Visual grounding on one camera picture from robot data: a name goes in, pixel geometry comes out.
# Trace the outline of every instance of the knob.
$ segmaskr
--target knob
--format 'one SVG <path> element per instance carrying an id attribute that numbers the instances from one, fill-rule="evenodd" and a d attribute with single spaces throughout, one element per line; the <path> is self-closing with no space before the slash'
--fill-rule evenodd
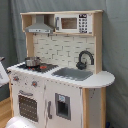
<path id="1" fill-rule="evenodd" d="M 33 81 L 32 82 L 32 86 L 36 87 L 37 86 L 37 82 L 36 81 Z"/>
<path id="2" fill-rule="evenodd" d="M 18 76 L 15 76 L 13 80 L 18 81 L 19 80 Z"/>

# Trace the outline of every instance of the white tile backsplash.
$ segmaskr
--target white tile backsplash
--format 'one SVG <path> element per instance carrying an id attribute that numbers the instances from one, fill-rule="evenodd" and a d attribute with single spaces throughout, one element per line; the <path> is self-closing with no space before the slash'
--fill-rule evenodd
<path id="1" fill-rule="evenodd" d="M 33 39 L 34 55 L 42 57 L 42 62 L 76 67 L 81 51 L 88 50 L 94 55 L 95 37 L 37 34 Z M 82 56 L 82 62 L 85 61 L 87 69 L 94 70 L 88 55 Z"/>

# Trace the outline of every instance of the gray wall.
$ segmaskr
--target gray wall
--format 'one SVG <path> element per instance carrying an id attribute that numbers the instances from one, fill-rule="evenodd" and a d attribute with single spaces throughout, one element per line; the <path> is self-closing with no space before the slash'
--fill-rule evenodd
<path id="1" fill-rule="evenodd" d="M 16 55 L 19 62 L 26 56 L 20 12 L 104 10 L 103 69 L 116 77 L 115 83 L 107 87 L 107 120 L 114 128 L 128 128 L 128 0 L 11 0 L 11 8 L 14 41 L 9 41 L 0 30 L 2 53 L 7 54 L 9 61 L 6 66 L 16 62 Z"/>
<path id="2" fill-rule="evenodd" d="M 8 0 L 0 0 L 0 57 L 6 59 L 2 62 L 4 67 L 17 63 L 17 53 L 13 38 L 11 22 L 11 6 Z M 8 84 L 0 88 L 0 101 L 9 97 Z"/>

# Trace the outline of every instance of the range hood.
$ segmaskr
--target range hood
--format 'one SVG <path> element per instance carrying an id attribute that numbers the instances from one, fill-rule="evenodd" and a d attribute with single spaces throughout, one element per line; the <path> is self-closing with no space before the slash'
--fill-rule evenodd
<path id="1" fill-rule="evenodd" d="M 36 15 L 36 23 L 26 27 L 25 32 L 53 33 L 53 28 L 44 23 L 44 15 Z"/>

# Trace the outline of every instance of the microwave control panel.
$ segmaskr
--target microwave control panel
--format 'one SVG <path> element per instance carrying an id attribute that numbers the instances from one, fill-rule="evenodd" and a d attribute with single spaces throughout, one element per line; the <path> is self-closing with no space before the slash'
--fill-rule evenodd
<path id="1" fill-rule="evenodd" d="M 92 33 L 92 15 L 91 14 L 79 14 L 79 32 L 80 33 Z"/>

